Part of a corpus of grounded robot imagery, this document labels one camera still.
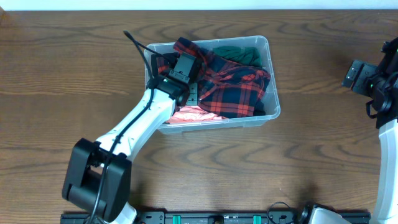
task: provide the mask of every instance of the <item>wooden tabletop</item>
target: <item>wooden tabletop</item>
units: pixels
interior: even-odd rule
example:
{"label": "wooden tabletop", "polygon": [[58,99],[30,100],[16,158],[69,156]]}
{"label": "wooden tabletop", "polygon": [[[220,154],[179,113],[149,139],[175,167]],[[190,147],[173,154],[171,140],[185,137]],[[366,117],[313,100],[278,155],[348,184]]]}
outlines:
{"label": "wooden tabletop", "polygon": [[141,99],[143,44],[263,35],[281,114],[260,128],[163,135],[133,164],[132,203],[265,210],[307,200],[373,210],[380,165],[369,99],[341,87],[353,59],[379,63],[398,11],[7,12],[0,22],[0,222],[58,223],[73,145]]}

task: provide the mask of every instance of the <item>clothing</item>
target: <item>clothing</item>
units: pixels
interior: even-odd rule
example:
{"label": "clothing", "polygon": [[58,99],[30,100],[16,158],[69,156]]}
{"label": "clothing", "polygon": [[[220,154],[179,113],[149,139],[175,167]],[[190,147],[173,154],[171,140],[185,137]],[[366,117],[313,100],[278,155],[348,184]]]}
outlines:
{"label": "clothing", "polygon": [[235,46],[222,46],[213,49],[213,52],[220,57],[233,62],[241,63],[242,65],[254,66],[257,68],[262,67],[260,52],[255,47],[235,47]]}
{"label": "clothing", "polygon": [[214,121],[221,119],[226,118],[204,111],[199,106],[184,106],[180,108],[179,111],[175,112],[173,116],[166,121],[166,123],[176,124],[195,121]]}
{"label": "clothing", "polygon": [[[263,108],[261,99],[271,79],[264,69],[226,60],[183,37],[176,41],[174,49],[203,60],[196,80],[201,109],[226,118],[243,118],[253,116],[255,108]],[[165,75],[167,61],[158,58],[157,62],[158,72]]]}

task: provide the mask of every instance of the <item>plaid shirt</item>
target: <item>plaid shirt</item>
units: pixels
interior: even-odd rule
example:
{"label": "plaid shirt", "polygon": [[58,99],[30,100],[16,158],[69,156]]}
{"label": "plaid shirt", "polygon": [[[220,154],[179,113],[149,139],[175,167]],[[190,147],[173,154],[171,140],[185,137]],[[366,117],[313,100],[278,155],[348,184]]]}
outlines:
{"label": "plaid shirt", "polygon": [[[261,100],[271,79],[264,69],[226,60],[183,37],[176,41],[174,49],[203,60],[196,80],[200,108],[226,118],[253,116],[256,108],[263,109]],[[178,57],[178,53],[169,55]],[[168,62],[157,58],[157,64],[158,73],[166,75]]]}

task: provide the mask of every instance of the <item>green cloth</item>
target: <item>green cloth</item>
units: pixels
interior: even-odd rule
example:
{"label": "green cloth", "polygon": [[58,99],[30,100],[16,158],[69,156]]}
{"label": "green cloth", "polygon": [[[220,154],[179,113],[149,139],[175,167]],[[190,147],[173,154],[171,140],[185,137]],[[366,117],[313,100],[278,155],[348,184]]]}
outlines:
{"label": "green cloth", "polygon": [[220,57],[241,63],[242,65],[262,67],[260,52],[255,47],[245,47],[242,49],[235,46],[223,46],[214,48],[213,52]]}

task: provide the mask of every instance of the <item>pink fabric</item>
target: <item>pink fabric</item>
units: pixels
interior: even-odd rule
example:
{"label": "pink fabric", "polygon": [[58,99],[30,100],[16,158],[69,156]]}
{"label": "pink fabric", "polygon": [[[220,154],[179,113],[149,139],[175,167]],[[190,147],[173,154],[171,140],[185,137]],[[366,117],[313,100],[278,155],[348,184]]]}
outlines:
{"label": "pink fabric", "polygon": [[170,124],[175,124],[194,121],[213,121],[221,119],[227,118],[204,111],[199,106],[184,106],[180,108],[180,111],[175,112],[173,116],[166,122]]}

